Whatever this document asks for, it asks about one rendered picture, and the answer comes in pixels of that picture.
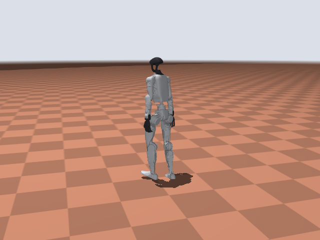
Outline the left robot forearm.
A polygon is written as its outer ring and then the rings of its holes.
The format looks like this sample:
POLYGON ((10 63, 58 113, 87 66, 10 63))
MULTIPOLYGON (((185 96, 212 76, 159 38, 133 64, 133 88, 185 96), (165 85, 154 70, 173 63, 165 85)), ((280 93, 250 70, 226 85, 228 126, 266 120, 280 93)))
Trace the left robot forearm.
POLYGON ((145 118, 148 119, 148 115, 151 117, 151 109, 152 109, 152 103, 151 103, 151 97, 149 95, 145 96, 145 118))

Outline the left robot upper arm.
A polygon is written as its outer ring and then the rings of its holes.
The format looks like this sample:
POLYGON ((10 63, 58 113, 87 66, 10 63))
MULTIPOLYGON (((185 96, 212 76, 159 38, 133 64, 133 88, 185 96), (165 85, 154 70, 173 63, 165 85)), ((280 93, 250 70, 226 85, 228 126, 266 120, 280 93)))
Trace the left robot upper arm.
POLYGON ((155 83, 155 76, 150 76, 146 78, 146 84, 147 84, 147 92, 150 96, 150 100, 153 100, 153 93, 154 93, 154 83, 155 83))

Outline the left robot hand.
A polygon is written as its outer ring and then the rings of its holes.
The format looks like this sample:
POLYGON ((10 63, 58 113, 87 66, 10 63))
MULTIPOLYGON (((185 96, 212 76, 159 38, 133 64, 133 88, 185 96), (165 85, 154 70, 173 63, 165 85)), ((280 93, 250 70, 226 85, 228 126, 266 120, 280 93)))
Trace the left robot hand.
POLYGON ((145 122, 144 122, 144 128, 145 128, 145 131, 146 132, 148 132, 148 133, 151 133, 151 132, 153 132, 152 130, 151 130, 151 124, 150 124, 150 120, 151 120, 151 115, 149 114, 148 115, 148 119, 147 118, 145 118, 145 122))

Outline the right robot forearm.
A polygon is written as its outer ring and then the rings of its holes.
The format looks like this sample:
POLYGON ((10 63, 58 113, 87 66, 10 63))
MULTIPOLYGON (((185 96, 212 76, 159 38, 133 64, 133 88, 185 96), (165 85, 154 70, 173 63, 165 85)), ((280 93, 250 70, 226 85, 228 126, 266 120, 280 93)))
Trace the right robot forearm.
POLYGON ((172 115, 172 114, 173 114, 173 110, 174 110, 174 107, 173 107, 173 97, 170 98, 170 99, 168 99, 167 105, 168 105, 169 114, 172 115))

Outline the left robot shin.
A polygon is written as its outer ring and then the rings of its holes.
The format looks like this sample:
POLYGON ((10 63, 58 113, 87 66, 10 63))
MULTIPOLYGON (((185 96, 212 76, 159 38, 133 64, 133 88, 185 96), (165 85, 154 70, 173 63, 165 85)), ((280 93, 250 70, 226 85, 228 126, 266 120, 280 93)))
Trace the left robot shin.
POLYGON ((154 175, 155 164, 157 161, 157 151, 155 151, 155 146, 153 144, 150 144, 148 147, 146 146, 146 152, 147 152, 147 160, 149 163, 150 173, 154 175))

